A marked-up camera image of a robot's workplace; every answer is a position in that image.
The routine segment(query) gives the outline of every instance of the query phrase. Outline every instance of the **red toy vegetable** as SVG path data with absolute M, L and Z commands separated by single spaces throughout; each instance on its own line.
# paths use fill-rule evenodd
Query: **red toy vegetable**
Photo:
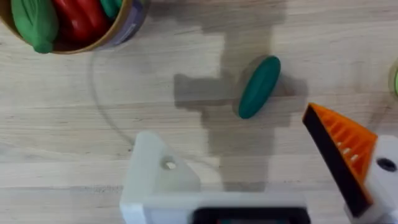
M 53 0 L 61 22 L 60 32 L 68 40 L 88 43 L 109 29 L 100 0 Z

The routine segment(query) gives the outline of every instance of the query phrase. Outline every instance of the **orange ribbed pad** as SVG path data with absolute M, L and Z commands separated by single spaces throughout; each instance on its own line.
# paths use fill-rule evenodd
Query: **orange ribbed pad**
M 310 106 L 320 118 L 355 179 L 363 184 L 377 135 L 332 110 L 315 103 L 310 103 Z

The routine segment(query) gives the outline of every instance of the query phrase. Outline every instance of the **green toy vegetable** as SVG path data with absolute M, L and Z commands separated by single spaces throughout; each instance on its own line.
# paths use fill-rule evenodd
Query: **green toy vegetable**
M 254 116 L 267 101 L 280 74 L 280 61 L 275 56 L 267 57 L 257 67 L 246 86 L 239 104 L 239 116 L 248 119 Z
M 51 52 L 59 29 L 51 0 L 11 0 L 11 10 L 17 30 L 34 50 Z
M 107 17 L 111 20 L 115 20 L 122 6 L 122 0 L 101 0 L 101 4 Z

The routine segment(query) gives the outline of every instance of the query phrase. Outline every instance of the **white plastic part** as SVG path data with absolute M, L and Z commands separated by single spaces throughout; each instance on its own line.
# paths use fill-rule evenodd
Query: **white plastic part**
M 377 163 L 378 159 L 389 159 L 398 166 L 397 147 L 395 136 L 378 137 L 365 180 L 374 204 L 359 218 L 353 218 L 346 208 L 352 223 L 398 223 L 398 171 L 387 171 Z
M 203 207 L 302 207 L 289 192 L 201 192 L 196 173 L 154 133 L 139 133 L 120 201 L 127 224 L 187 224 Z

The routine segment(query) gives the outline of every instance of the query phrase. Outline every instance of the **green object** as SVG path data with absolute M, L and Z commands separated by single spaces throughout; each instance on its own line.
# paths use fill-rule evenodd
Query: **green object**
M 394 93 L 398 96 L 398 70 L 394 76 Z
M 122 0 L 101 0 L 101 4 L 107 17 L 113 21 L 119 14 Z
M 264 59 L 257 67 L 246 86 L 239 104 L 239 116 L 248 119 L 254 116 L 271 95 L 280 74 L 280 61 L 275 56 Z
M 38 53 L 53 50 L 59 23 L 51 0 L 11 0 L 12 16 L 20 35 Z

